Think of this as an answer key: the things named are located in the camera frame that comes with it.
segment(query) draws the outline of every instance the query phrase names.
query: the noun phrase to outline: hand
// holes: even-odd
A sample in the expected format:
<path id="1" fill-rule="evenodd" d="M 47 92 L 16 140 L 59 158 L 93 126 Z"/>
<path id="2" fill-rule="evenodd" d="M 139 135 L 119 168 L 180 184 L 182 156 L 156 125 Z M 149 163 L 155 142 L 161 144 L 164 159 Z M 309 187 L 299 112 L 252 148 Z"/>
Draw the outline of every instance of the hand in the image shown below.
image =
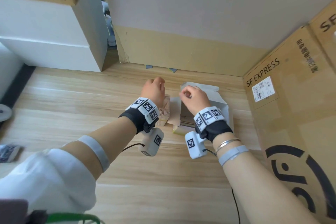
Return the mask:
<path id="1" fill-rule="evenodd" d="M 179 95 L 182 102 L 193 115 L 211 106 L 207 94 L 197 86 L 186 86 Z"/>
<path id="2" fill-rule="evenodd" d="M 165 98 L 165 80 L 161 77 L 149 79 L 143 86 L 140 97 L 149 98 L 158 108 L 162 107 Z"/>

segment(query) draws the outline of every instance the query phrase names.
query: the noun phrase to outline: white sleeve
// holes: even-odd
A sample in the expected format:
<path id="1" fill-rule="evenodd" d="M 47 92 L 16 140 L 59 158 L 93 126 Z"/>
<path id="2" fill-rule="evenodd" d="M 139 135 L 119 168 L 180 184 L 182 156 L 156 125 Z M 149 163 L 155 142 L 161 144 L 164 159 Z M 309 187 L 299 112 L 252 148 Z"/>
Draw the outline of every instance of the white sleeve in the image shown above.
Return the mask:
<path id="1" fill-rule="evenodd" d="M 38 152 L 0 179 L 0 198 L 28 200 L 28 211 L 84 213 L 96 203 L 96 182 L 90 171 L 70 153 Z"/>

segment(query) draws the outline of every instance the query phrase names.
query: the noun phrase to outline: open cardboard box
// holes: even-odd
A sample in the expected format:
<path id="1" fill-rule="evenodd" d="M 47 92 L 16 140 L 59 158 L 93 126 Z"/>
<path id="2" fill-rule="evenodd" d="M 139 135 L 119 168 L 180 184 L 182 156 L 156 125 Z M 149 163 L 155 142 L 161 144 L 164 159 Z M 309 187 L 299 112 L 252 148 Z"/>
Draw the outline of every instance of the open cardboard box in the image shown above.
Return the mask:
<path id="1" fill-rule="evenodd" d="M 181 90 L 187 85 L 197 86 L 206 92 L 211 106 L 216 106 L 222 111 L 227 124 L 233 130 L 233 117 L 229 113 L 228 104 L 218 93 L 219 87 L 195 82 L 185 82 L 181 85 Z M 173 133 L 178 135 L 184 136 L 188 132 L 195 131 L 194 116 L 182 103 L 179 97 L 170 99 L 170 117 L 168 119 L 168 123 L 173 125 Z"/>

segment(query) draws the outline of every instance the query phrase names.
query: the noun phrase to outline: gray tape band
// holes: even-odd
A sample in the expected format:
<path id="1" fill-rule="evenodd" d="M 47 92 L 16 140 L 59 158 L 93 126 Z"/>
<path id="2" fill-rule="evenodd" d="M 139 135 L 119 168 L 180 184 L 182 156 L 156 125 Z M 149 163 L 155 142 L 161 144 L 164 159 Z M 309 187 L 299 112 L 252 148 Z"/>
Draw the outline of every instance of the gray tape band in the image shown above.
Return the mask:
<path id="1" fill-rule="evenodd" d="M 241 153 L 248 151 L 245 145 L 237 146 L 231 150 L 224 153 L 218 160 L 221 166 L 223 166 L 228 160 L 233 160 Z"/>
<path id="2" fill-rule="evenodd" d="M 85 143 L 87 146 L 91 148 L 91 150 L 93 150 L 93 152 L 97 155 L 100 161 L 103 172 L 105 172 L 107 168 L 110 166 L 110 161 L 104 149 L 102 148 L 102 146 L 100 146 L 100 144 L 94 138 L 90 136 L 82 136 L 77 141 L 81 141 L 82 143 Z"/>

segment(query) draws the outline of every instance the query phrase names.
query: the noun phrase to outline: forearm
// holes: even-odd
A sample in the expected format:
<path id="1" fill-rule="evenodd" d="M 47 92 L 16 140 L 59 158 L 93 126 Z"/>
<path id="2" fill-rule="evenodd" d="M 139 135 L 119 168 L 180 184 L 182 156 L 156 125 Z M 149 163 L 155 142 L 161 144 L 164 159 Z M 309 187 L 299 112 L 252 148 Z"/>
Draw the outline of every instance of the forearm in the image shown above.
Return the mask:
<path id="1" fill-rule="evenodd" d="M 136 133 L 137 129 L 133 122 L 127 117 L 120 117 L 89 133 L 88 136 L 93 137 L 102 146 L 110 163 L 112 163 Z M 86 144 L 74 141 L 66 144 L 61 149 L 79 159 L 95 179 L 98 179 L 103 173 L 98 157 Z"/>
<path id="2" fill-rule="evenodd" d="M 232 133 L 218 135 L 213 147 L 235 138 Z M 220 158 L 228 150 L 242 145 L 234 141 L 221 148 Z M 244 152 L 223 165 L 223 170 L 251 223 L 318 223 L 274 175 L 250 152 Z"/>

